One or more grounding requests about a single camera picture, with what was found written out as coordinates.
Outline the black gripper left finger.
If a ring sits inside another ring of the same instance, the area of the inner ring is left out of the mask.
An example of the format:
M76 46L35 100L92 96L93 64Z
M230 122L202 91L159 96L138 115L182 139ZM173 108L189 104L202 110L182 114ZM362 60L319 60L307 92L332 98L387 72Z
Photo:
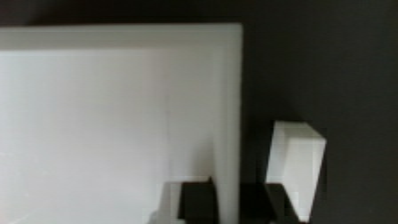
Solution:
M211 178L163 183L149 224L218 224L218 198Z

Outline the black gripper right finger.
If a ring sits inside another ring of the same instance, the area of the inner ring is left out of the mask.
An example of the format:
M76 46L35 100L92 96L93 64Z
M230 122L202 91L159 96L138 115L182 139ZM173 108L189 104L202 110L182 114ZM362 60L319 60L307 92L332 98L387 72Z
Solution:
M278 183L269 183L264 185L264 195L266 195L264 224L307 224L298 219L285 189Z

